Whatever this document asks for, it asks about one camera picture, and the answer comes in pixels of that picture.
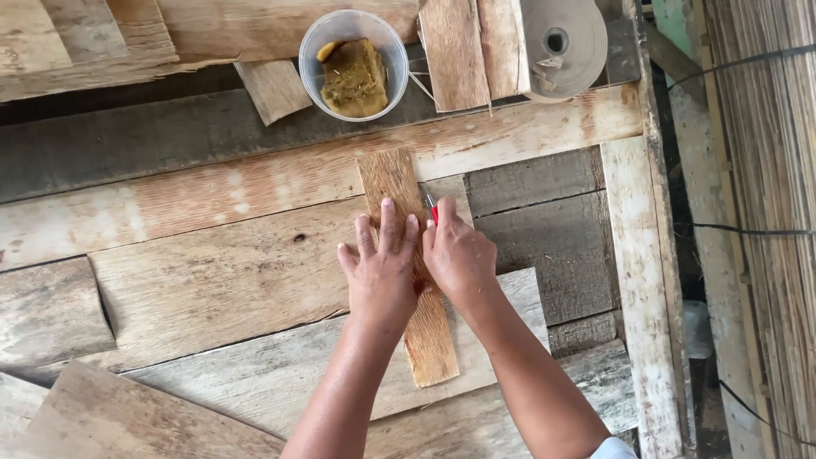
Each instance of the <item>tape roll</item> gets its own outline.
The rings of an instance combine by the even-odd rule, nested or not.
[[[554,103],[586,91],[609,52],[606,24],[594,0],[521,0],[531,93]]]

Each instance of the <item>black wire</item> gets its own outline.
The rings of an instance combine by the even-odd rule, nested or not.
[[[736,400],[736,401],[737,401],[737,403],[739,403],[739,404],[740,404],[740,405],[741,405],[743,408],[747,409],[747,410],[748,410],[748,412],[750,412],[752,415],[754,415],[754,417],[755,417],[756,419],[759,419],[760,421],[762,421],[762,422],[764,422],[765,424],[767,424],[768,426],[770,426],[770,428],[771,428],[771,429],[776,430],[776,431],[777,431],[777,432],[779,432],[780,434],[785,435],[786,437],[788,437],[789,439],[792,439],[792,440],[796,441],[797,443],[802,443],[802,444],[806,444],[806,445],[808,445],[808,446],[814,446],[814,447],[816,447],[816,443],[812,443],[812,442],[804,441],[803,439],[797,438],[797,437],[795,437],[795,436],[793,436],[793,435],[791,435],[791,434],[788,434],[787,432],[784,432],[784,431],[779,430],[779,429],[777,429],[776,427],[772,426],[772,425],[770,424],[770,422],[766,421],[765,419],[762,419],[762,416],[760,416],[760,415],[756,414],[756,412],[754,412],[754,410],[752,410],[752,409],[751,409],[751,408],[750,408],[750,407],[749,407],[749,406],[748,406],[748,405],[747,405],[745,402],[743,402],[743,400],[742,400],[741,398],[739,398],[739,396],[737,396],[737,395],[734,393],[734,391],[733,391],[733,390],[731,390],[731,388],[730,388],[730,387],[728,387],[728,385],[725,383],[725,381],[723,381],[723,380],[721,380],[721,379],[720,379],[720,385],[722,386],[722,388],[723,388],[723,389],[725,389],[725,391],[726,391],[726,392],[728,392],[728,393],[731,395],[731,397],[734,397],[734,400]]]
[[[675,225],[689,225],[696,228],[714,228],[716,230],[731,231],[733,233],[748,234],[751,236],[814,236],[816,229],[742,229],[728,225],[717,225],[714,223],[688,223],[678,221]]]
[[[734,62],[729,62],[728,64],[718,65],[717,67],[711,67],[708,70],[704,70],[702,72],[697,72],[696,74],[691,74],[691,75],[689,75],[689,76],[687,76],[685,78],[681,78],[681,79],[675,81],[674,84],[672,84],[670,87],[668,87],[668,90],[671,91],[673,87],[677,86],[678,84],[680,84],[682,82],[686,82],[686,81],[690,80],[691,78],[702,77],[705,74],[710,74],[712,72],[716,72],[716,71],[719,71],[719,70],[728,69],[729,67],[734,67],[735,65],[750,64],[752,62],[758,62],[760,60],[770,60],[770,59],[773,59],[774,57],[798,56],[800,54],[806,54],[806,53],[809,53],[809,52],[816,52],[816,43],[811,44],[811,45],[806,45],[806,46],[803,46],[803,47],[788,48],[788,49],[782,49],[782,50],[779,50],[779,51],[772,51],[772,52],[766,52],[766,53],[763,53],[763,54],[757,54],[756,56],[751,56],[751,57],[746,57],[745,59],[735,60]]]

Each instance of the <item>clear plastic container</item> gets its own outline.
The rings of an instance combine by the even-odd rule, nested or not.
[[[388,105],[378,114],[365,118],[349,118],[336,114],[323,101],[323,67],[317,60],[317,52],[330,42],[352,41],[368,38],[383,57],[388,73]],[[379,17],[359,10],[338,10],[318,19],[306,32],[300,43],[298,56],[300,79],[314,103],[331,116],[345,121],[370,121],[377,119],[394,108],[405,93],[408,83],[408,55],[397,32]]]

